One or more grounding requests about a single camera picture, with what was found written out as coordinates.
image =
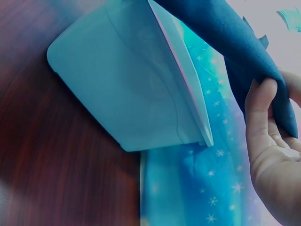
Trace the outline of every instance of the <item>light blue fabric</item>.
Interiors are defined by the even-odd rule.
[[[203,87],[214,147],[178,145],[145,153],[142,222],[274,226],[250,181],[244,118],[230,90],[223,58],[182,27]]]

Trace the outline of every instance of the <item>felt sheet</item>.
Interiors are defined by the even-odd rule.
[[[252,80],[275,79],[278,83],[272,103],[275,121],[288,134],[298,137],[293,108],[278,68],[252,29],[225,0],[155,1],[224,56],[230,86],[243,113]]]

